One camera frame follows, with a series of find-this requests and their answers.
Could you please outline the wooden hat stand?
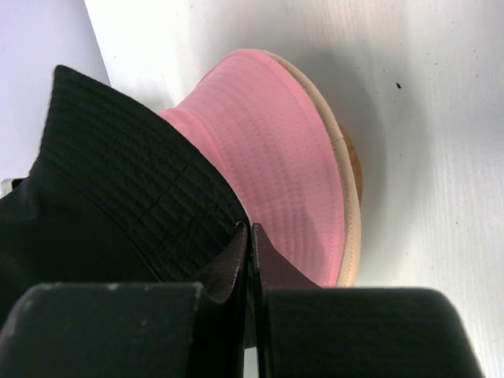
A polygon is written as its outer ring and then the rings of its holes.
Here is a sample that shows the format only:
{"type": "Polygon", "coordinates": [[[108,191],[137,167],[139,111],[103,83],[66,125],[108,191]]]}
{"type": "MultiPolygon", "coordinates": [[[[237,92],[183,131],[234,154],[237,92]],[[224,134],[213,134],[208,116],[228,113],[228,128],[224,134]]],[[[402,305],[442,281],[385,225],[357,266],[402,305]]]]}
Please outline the wooden hat stand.
{"type": "Polygon", "coordinates": [[[362,181],[361,164],[358,158],[358,152],[351,140],[350,135],[345,130],[342,130],[342,133],[350,157],[351,167],[354,173],[354,182],[358,193],[358,201],[359,203],[361,203],[363,181],[362,181]]]}

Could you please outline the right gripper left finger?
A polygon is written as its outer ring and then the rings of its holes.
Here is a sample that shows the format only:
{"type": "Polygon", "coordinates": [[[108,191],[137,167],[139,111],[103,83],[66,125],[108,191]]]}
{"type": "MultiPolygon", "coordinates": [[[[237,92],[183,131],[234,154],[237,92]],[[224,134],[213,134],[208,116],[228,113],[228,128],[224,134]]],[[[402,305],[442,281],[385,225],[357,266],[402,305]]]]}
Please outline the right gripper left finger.
{"type": "Polygon", "coordinates": [[[248,233],[247,225],[237,224],[224,251],[198,273],[197,377],[243,375],[248,233]]]}

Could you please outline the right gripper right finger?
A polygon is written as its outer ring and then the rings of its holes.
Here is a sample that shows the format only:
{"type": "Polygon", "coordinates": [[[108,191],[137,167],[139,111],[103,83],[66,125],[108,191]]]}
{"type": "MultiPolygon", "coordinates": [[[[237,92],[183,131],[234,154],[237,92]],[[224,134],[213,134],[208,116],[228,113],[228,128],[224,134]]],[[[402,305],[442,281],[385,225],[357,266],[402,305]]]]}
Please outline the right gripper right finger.
{"type": "Polygon", "coordinates": [[[327,291],[252,227],[251,265],[260,377],[327,376],[327,291]]]}

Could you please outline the beige bucket hat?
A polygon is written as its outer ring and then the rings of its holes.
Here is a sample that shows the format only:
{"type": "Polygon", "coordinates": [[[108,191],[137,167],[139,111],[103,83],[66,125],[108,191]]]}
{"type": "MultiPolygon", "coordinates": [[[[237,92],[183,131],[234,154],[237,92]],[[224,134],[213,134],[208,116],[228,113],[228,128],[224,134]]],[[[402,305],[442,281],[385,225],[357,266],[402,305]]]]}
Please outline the beige bucket hat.
{"type": "Polygon", "coordinates": [[[326,287],[350,287],[354,285],[358,275],[361,256],[361,203],[354,182],[354,173],[350,163],[347,146],[343,139],[342,129],[326,99],[315,84],[297,67],[284,58],[269,52],[268,55],[282,65],[301,85],[317,108],[326,132],[331,140],[340,182],[343,189],[345,243],[343,256],[338,271],[338,277],[328,281],[326,287]]]}

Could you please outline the pink bucket hat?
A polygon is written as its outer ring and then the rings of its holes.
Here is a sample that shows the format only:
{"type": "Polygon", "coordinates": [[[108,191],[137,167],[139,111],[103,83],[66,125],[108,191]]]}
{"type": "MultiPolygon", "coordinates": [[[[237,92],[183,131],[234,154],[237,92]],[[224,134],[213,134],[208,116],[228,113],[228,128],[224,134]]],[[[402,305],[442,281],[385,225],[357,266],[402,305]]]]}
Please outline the pink bucket hat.
{"type": "Polygon", "coordinates": [[[336,284],[345,243],[338,165],[311,98],[278,61],[234,51],[161,116],[224,176],[278,252],[315,284],[336,284]]]}

